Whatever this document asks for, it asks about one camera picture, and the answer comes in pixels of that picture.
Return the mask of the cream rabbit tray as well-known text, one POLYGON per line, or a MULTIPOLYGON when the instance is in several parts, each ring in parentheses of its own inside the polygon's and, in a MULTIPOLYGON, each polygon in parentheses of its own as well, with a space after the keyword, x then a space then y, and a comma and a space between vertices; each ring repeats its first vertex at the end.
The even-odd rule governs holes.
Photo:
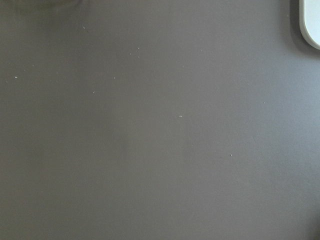
POLYGON ((299 28, 305 41, 320 49, 320 1, 299 0, 299 28))

